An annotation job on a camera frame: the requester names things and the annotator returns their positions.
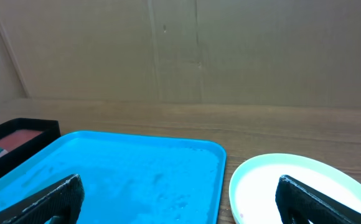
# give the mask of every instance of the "open black container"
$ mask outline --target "open black container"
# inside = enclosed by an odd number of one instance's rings
[[[0,178],[60,137],[58,121],[16,118],[0,124],[0,140],[22,129],[40,134],[0,157]]]

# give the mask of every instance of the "table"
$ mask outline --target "table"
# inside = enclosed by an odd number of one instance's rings
[[[361,109],[32,99],[0,105],[0,124],[18,117],[56,119],[62,134],[87,129],[221,144],[227,151],[227,165],[218,223],[234,223],[228,198],[233,172],[260,154],[307,156],[361,183]]]

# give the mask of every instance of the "plate rim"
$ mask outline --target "plate rim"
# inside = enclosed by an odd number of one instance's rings
[[[355,189],[353,190],[353,193],[356,192],[356,196],[358,196],[359,199],[361,199],[361,183],[359,183],[357,180],[353,179],[349,175],[345,174],[339,169],[336,169],[335,167],[332,167],[330,165],[327,165],[323,162],[304,157],[299,156],[295,154],[285,154],[285,153],[270,153],[270,154],[262,154],[259,156],[252,157],[246,161],[244,161],[242,164],[240,164],[234,173],[232,174],[232,178],[230,179],[229,183],[229,200],[230,200],[230,208],[232,211],[233,218],[235,219],[236,223],[244,223],[243,220],[238,218],[239,211],[236,208],[236,198],[235,198],[235,192],[238,181],[248,172],[251,172],[253,169],[256,169],[257,167],[268,165],[268,164],[289,164],[289,165],[304,165],[302,167],[312,169],[312,167],[308,167],[309,165],[315,165],[319,168],[319,170],[325,170],[326,176],[330,177],[337,183],[340,183],[342,185],[347,184],[349,187],[348,189]]]

